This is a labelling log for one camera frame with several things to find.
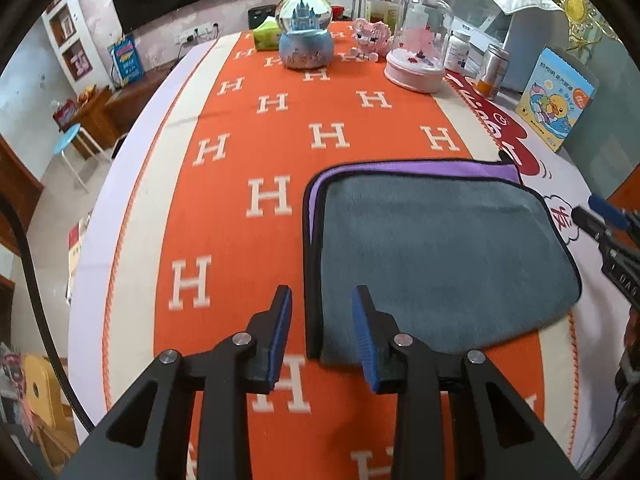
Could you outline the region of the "purple and grey towel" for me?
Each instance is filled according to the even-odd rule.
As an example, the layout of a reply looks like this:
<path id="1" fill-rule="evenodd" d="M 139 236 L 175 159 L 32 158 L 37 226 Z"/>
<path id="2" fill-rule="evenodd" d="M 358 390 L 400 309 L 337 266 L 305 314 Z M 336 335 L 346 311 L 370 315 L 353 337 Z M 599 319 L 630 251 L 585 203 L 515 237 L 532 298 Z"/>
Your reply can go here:
<path id="1" fill-rule="evenodd" d="M 352 292 L 367 286 L 404 332 L 445 353 L 487 348 L 562 318 L 578 267 L 513 162 L 355 162 L 303 195 L 309 359 L 358 360 Z"/>

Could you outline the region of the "yellow plastic chair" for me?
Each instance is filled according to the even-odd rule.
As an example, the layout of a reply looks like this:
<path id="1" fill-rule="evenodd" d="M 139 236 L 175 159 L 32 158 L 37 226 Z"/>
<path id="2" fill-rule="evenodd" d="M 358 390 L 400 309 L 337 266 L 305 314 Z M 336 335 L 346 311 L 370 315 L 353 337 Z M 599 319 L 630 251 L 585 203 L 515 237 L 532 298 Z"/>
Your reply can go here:
<path id="1" fill-rule="evenodd" d="M 32 440 L 39 446 L 47 466 L 59 474 L 79 446 L 72 409 L 50 361 L 30 353 L 22 358 L 24 399 Z"/>

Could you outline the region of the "blue duck picture book box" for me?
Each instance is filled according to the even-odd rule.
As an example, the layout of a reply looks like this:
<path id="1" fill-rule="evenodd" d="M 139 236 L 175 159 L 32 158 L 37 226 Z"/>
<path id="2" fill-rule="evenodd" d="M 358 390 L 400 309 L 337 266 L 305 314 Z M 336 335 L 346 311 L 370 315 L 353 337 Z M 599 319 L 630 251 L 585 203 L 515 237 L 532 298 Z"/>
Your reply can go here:
<path id="1" fill-rule="evenodd" d="M 578 58 L 547 46 L 537 58 L 515 113 L 557 152 L 598 87 L 598 78 Z"/>

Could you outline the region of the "silver orange can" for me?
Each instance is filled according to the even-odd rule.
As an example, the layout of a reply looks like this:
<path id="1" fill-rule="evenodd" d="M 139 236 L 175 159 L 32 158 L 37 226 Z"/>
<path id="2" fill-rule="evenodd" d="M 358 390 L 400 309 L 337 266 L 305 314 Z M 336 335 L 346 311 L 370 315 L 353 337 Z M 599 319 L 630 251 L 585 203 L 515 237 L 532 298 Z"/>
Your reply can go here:
<path id="1" fill-rule="evenodd" d="M 503 48 L 490 44 L 483 56 L 474 80 L 474 90 L 485 99 L 493 99 L 502 84 L 509 66 L 509 53 Z"/>

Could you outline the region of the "gold door ornament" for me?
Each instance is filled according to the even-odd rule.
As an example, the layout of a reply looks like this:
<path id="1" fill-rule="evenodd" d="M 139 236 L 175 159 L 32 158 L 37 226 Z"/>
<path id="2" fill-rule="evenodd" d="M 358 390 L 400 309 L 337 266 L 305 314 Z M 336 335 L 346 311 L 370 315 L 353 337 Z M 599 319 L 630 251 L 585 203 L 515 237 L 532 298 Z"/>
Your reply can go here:
<path id="1" fill-rule="evenodd" d="M 575 54 L 589 52 L 593 46 L 608 38 L 622 42 L 603 15 L 589 0 L 556 0 L 568 21 L 568 50 Z"/>

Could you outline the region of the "small white pill bottle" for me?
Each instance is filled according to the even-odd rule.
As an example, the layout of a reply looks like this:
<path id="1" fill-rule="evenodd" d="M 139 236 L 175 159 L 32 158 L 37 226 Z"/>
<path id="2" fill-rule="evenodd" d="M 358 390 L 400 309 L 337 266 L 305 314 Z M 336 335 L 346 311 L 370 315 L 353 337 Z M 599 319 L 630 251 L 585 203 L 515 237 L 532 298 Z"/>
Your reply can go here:
<path id="1" fill-rule="evenodd" d="M 451 33 L 448 41 L 448 47 L 444 59 L 444 67 L 446 70 L 463 74 L 465 70 L 466 59 L 470 52 L 471 36 L 460 30 Z"/>

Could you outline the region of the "orange H-pattern blanket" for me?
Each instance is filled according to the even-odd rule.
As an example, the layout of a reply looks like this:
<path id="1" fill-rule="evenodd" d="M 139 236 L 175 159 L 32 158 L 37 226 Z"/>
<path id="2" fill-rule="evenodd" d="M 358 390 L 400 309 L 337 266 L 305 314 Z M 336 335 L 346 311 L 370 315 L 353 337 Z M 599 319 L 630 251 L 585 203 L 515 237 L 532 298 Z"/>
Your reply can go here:
<path id="1" fill-rule="evenodd" d="M 392 466 L 394 400 L 373 394 L 357 367 L 306 349 L 317 174 L 426 160 L 491 176 L 506 152 L 508 177 L 541 192 L 566 246 L 578 239 L 574 168 L 471 78 L 449 74 L 434 96 L 414 93 L 352 57 L 349 24 L 331 34 L 333 61 L 308 72 L 258 51 L 248 32 L 219 39 L 166 81 L 172 98 L 153 96 L 131 135 L 142 148 L 124 154 L 136 175 L 105 293 L 104 403 L 158 352 L 212 348 L 288 285 L 280 379 L 248 401 L 258 479 L 386 479 Z"/>

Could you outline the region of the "white covered appliance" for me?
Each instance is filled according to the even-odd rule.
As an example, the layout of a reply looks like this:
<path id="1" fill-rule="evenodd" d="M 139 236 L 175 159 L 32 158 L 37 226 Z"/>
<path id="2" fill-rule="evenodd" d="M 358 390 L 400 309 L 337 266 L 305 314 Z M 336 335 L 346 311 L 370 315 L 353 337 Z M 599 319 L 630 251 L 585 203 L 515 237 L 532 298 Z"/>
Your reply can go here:
<path id="1" fill-rule="evenodd" d="M 552 0 L 448 0 L 452 29 L 470 36 L 466 71 L 477 74 L 489 46 L 509 53 L 501 87 L 523 92 L 545 47 L 568 47 L 568 19 Z"/>

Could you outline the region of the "pink glass dome music box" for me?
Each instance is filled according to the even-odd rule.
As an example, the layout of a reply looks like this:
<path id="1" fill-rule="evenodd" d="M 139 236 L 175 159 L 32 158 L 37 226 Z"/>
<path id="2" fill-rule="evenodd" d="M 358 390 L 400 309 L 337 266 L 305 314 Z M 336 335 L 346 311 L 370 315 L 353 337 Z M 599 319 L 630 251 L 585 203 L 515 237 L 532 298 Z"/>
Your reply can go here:
<path id="1" fill-rule="evenodd" d="M 399 0 L 385 77 L 413 92 L 439 92 L 454 12 L 445 0 Z"/>

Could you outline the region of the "brown wooden door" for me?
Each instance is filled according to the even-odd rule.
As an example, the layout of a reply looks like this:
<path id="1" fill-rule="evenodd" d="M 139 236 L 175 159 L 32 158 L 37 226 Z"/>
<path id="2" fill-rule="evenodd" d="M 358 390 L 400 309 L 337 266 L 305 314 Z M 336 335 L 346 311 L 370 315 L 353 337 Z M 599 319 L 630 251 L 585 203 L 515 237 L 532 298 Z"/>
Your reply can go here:
<path id="1" fill-rule="evenodd" d="M 39 202 L 43 185 L 21 162 L 3 136 L 0 136 L 0 188 L 20 217 L 27 231 Z"/>

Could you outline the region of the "pink bear figurine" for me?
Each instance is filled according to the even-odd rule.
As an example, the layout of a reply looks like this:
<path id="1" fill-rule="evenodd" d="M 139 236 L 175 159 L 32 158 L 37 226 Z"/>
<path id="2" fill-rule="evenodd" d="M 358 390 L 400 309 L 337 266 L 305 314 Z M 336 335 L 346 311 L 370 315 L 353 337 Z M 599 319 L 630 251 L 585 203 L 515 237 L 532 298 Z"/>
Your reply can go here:
<path id="1" fill-rule="evenodd" d="M 394 36 L 384 22 L 372 23 L 365 18 L 357 18 L 352 23 L 352 38 L 355 40 L 350 49 L 353 58 L 378 62 L 390 52 Z"/>

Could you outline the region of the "clear glass bottle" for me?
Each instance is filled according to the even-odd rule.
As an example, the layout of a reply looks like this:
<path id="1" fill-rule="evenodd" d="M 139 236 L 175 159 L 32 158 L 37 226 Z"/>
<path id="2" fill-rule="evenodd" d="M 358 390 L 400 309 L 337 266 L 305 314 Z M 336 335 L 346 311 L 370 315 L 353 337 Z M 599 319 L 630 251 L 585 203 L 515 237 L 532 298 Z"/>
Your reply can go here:
<path id="1" fill-rule="evenodd" d="M 367 0 L 367 20 L 370 23 L 383 22 L 390 32 L 394 32 L 398 18 L 399 0 Z"/>

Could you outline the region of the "blue round stool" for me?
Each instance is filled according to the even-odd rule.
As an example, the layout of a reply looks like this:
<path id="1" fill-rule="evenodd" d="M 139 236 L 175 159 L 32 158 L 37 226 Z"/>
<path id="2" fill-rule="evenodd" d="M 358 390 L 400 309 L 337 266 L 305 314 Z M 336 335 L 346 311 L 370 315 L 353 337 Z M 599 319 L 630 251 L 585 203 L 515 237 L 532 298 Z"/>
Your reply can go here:
<path id="1" fill-rule="evenodd" d="M 81 175 L 82 167 L 76 162 L 82 155 L 87 155 L 88 159 L 93 159 L 96 165 L 105 162 L 111 165 L 111 153 L 98 143 L 93 135 L 81 124 L 69 126 L 56 142 L 53 155 L 62 160 L 76 184 L 86 193 L 89 192 L 87 182 Z"/>

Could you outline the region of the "wooden tv cabinet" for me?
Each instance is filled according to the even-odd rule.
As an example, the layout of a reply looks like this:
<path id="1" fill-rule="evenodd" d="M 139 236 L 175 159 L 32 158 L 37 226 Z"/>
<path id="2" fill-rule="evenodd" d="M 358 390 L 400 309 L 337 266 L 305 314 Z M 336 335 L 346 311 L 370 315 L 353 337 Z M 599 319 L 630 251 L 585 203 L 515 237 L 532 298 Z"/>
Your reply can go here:
<path id="1" fill-rule="evenodd" d="M 76 110 L 70 123 L 81 124 L 104 150 L 112 148 L 134 125 L 174 64 L 170 61 L 152 68 L 141 79 L 120 90 L 97 88 L 93 96 Z"/>

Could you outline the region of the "red snack box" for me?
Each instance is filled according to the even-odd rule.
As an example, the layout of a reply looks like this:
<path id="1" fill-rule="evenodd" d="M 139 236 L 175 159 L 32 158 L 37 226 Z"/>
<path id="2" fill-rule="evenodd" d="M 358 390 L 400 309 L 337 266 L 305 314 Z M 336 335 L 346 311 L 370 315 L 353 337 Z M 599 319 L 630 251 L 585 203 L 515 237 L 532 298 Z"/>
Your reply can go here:
<path id="1" fill-rule="evenodd" d="M 64 103 L 58 103 L 58 108 L 52 114 L 54 122 L 61 131 L 65 131 L 72 123 L 78 110 L 75 100 L 67 99 Z"/>

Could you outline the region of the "blue castle snow globe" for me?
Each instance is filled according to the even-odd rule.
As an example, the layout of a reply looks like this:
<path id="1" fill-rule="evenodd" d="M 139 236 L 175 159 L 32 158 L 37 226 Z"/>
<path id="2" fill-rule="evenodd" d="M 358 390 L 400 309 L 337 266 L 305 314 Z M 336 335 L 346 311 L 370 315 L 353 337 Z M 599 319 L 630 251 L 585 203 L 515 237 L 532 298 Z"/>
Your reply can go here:
<path id="1" fill-rule="evenodd" d="M 328 0 L 281 0 L 276 9 L 280 27 L 279 55 L 290 70 L 326 67 L 334 55 L 329 31 L 332 6 Z"/>

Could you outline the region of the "green tissue box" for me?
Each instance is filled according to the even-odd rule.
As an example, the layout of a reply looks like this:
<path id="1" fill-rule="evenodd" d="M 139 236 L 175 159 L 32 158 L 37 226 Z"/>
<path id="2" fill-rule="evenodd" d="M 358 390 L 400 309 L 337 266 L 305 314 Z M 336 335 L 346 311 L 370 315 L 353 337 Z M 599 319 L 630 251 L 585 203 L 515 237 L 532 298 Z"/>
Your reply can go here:
<path id="1" fill-rule="evenodd" d="M 274 16 L 267 16 L 265 21 L 252 30 L 254 46 L 257 51 L 277 51 L 281 37 L 281 29 Z"/>

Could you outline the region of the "black space heater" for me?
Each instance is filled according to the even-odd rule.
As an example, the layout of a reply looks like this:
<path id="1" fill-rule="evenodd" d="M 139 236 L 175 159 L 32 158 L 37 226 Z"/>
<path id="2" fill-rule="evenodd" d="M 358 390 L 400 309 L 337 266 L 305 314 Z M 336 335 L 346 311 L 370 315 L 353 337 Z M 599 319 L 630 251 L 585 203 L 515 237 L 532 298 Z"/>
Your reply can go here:
<path id="1" fill-rule="evenodd" d="M 247 11 L 247 23 L 249 29 L 255 29 L 260 26 L 267 18 L 273 18 L 276 14 L 275 4 L 263 4 L 262 6 L 254 6 Z"/>

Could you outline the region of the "white wall shelf unit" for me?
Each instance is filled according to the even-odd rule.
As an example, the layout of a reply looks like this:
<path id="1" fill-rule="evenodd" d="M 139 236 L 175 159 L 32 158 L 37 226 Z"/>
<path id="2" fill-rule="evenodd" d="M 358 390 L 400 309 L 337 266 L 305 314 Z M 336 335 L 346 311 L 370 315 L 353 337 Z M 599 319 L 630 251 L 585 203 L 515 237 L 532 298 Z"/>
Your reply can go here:
<path id="1" fill-rule="evenodd" d="M 88 87 L 111 85 L 79 0 L 53 0 L 41 19 L 62 71 L 78 96 Z"/>

